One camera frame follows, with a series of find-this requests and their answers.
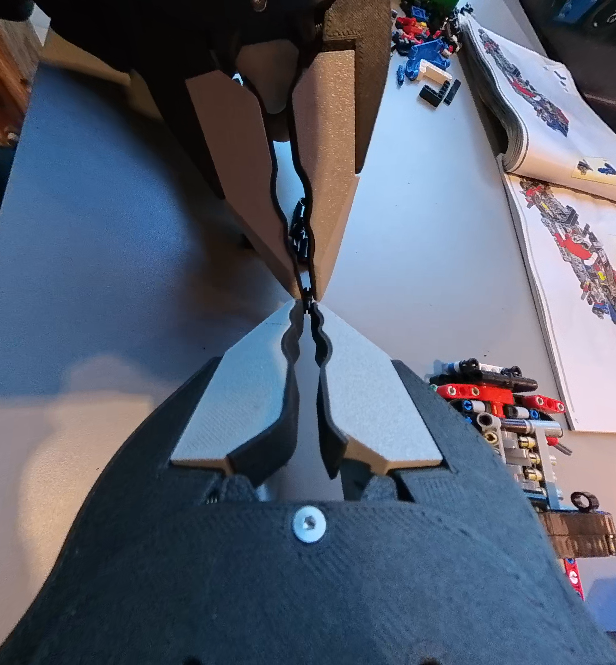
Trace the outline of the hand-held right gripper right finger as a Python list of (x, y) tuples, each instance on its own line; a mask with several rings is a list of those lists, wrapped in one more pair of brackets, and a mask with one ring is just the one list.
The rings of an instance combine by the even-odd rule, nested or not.
[(317, 302), (311, 326), (320, 453), (329, 477), (345, 461), (380, 476), (441, 465), (443, 455), (390, 356)]

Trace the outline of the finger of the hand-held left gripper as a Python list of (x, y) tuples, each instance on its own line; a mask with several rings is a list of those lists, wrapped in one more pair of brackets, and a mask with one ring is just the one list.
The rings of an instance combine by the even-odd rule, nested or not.
[(277, 200), (277, 162), (258, 96), (221, 71), (187, 79), (186, 87), (227, 204), (266, 266), (298, 299), (298, 267)]
[(314, 300), (328, 287), (359, 177), (355, 172), (355, 56), (320, 53), (291, 96), (295, 165), (304, 184)]

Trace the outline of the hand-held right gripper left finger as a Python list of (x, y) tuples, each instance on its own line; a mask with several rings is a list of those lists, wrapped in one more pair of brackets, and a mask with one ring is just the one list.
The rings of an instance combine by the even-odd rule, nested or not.
[(173, 465), (245, 476), (257, 488), (287, 464), (297, 443), (303, 324), (302, 301), (288, 302), (222, 356)]

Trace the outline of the black toy brick assembly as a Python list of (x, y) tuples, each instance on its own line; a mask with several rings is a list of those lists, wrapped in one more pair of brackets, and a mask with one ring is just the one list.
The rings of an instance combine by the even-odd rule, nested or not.
[(314, 266), (315, 242), (311, 227), (312, 202), (308, 195), (298, 199), (288, 223), (288, 250), (296, 271), (303, 312), (309, 314), (317, 300)]

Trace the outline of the white instruction booklet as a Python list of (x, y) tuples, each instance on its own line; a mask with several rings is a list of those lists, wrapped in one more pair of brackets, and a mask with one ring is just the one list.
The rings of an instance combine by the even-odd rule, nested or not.
[(616, 136), (563, 64), (460, 26), (569, 427), (616, 434)]

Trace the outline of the grey desk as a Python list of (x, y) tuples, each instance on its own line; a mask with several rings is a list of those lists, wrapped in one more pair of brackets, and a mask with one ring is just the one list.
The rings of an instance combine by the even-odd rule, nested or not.
[[(420, 376), (475, 356), (556, 383), (491, 118), (390, 72), (324, 303)], [(113, 454), (288, 296), (121, 88), (42, 64), (0, 213), (0, 644)]]

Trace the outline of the pile of loose toy bricks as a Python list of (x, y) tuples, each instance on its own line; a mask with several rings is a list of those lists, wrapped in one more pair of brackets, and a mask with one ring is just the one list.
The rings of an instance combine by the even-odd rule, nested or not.
[(450, 71), (463, 45), (461, 22), (473, 8), (467, 1), (393, 1), (390, 56), (398, 56), (395, 87), (421, 84), (420, 100), (449, 106), (461, 87)]

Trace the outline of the toy brick car model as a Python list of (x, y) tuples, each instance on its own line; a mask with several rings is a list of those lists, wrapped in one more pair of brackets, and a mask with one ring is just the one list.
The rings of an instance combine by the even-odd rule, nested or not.
[(430, 388), (472, 424), (489, 443), (543, 524), (571, 587), (584, 600), (579, 559), (616, 556), (616, 527), (610, 513), (588, 491), (570, 495), (564, 507), (555, 452), (572, 455), (562, 443), (555, 415), (565, 404), (539, 394), (537, 381), (518, 366), (495, 366), (469, 358), (443, 363)]

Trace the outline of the black printed box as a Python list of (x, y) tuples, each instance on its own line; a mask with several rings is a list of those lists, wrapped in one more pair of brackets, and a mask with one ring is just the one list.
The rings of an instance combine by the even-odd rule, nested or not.
[(616, 134), (616, 1), (520, 1), (546, 53)]

